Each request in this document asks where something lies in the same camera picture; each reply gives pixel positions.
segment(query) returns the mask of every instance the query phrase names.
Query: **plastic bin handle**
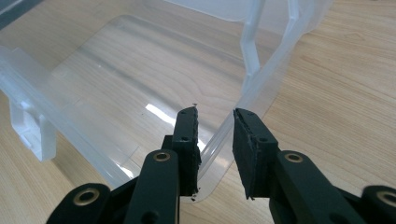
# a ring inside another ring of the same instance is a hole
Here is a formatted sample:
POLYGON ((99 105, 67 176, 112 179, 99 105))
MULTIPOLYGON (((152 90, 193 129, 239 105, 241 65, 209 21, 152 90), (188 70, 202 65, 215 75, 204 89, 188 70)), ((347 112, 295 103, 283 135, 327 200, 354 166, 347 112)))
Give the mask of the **plastic bin handle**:
MULTIPOLYGON (((245 20, 242 31, 240 46, 245 62, 246 75, 242 84, 242 94, 246 93, 250 86, 251 79, 260 71, 260 60, 256 47, 256 34, 260 25, 260 19, 266 0, 251 1, 250 9, 245 20)), ((299 19, 299 2, 298 0, 288 0, 289 21, 283 38, 288 35, 299 19)))

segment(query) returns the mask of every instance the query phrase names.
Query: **bolt hole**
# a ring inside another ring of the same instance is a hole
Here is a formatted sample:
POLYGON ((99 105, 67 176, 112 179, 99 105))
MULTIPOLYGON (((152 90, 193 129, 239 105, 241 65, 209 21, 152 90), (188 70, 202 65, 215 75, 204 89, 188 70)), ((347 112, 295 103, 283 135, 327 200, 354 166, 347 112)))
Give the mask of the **bolt hole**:
POLYGON ((376 196, 381 200, 383 203, 387 205, 396 207, 396 194, 390 191, 379 191, 376 196))
POLYGON ((92 192, 85 192, 81 196, 79 196, 79 199, 82 201, 88 201, 95 196, 92 192))
POLYGON ((141 221, 144 224, 154 224, 157 222, 158 217, 159 215, 156 212, 147 212, 143 214, 141 221))
POLYGON ((289 153, 285 155, 286 160, 292 161, 292 162, 302 162, 303 157, 300 155, 294 154, 294 153, 289 153))
POLYGON ((99 190, 98 189, 84 189, 80 191, 73 199, 73 203, 77 206, 85 206, 90 203, 95 202, 99 198, 99 190))
POLYGON ((167 161, 170 158, 171 158, 171 155, 169 155, 169 153, 166 153, 166 152, 159 152, 154 155, 154 160, 156 160, 156 161, 167 161))
POLYGON ((329 218, 330 218, 330 221, 331 221, 332 223, 336 223, 336 224, 349 224, 349 221, 348 221, 345 217, 343 217, 343 216, 341 216, 341 215, 339 215, 339 214, 336 214, 336 213, 331 213, 331 214, 329 215, 329 218))

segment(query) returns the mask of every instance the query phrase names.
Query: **wood grain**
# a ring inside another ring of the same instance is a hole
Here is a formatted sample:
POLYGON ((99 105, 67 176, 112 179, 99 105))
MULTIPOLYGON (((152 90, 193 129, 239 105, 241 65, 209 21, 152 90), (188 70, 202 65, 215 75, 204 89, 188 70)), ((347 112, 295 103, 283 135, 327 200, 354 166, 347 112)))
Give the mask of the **wood grain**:
MULTIPOLYGON (((0 31, 0 45, 20 47, 53 70, 128 7, 44 1, 0 31)), ((392 0, 335 0, 298 42, 263 118, 282 148, 305 153, 335 186, 358 195, 366 185, 396 187, 395 11, 392 0)), ((57 157, 40 163, 13 132, 7 104, 1 93, 1 223, 43 223, 70 189, 105 183, 60 135, 57 157)), ((183 203, 180 215, 181 223, 272 223, 266 200, 245 199, 234 164, 207 199, 183 203)))

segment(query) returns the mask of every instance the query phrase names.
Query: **transparent plastic bin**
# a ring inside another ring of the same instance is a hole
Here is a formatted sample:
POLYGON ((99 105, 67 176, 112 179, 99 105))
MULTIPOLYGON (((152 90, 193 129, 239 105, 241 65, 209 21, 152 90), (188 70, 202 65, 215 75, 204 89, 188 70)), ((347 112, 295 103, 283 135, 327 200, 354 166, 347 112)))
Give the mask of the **transparent plastic bin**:
POLYGON ((135 0, 51 72, 0 48, 0 89, 41 161, 55 156, 58 130, 113 187, 138 176, 177 112, 196 105, 198 202, 233 162, 233 109, 264 115, 293 46, 331 2, 135 0))

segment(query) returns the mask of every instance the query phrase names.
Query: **wooden surface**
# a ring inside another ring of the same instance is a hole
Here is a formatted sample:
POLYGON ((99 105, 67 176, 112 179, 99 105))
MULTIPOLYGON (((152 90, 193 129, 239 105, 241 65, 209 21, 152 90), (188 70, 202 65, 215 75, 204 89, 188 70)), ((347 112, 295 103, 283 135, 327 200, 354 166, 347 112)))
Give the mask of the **wooden surface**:
MULTIPOLYGON (((281 148, 309 156, 335 186, 360 194, 396 187, 396 2, 335 0, 296 45, 279 95, 263 120, 281 148)), ((112 18, 121 0, 44 1, 0 31, 52 70, 112 18)), ((62 197, 105 180, 62 136, 40 163, 9 124, 0 94, 0 223, 43 223, 62 197)), ((271 223, 268 202, 247 201, 233 164, 204 201, 181 205, 181 223, 271 223)))

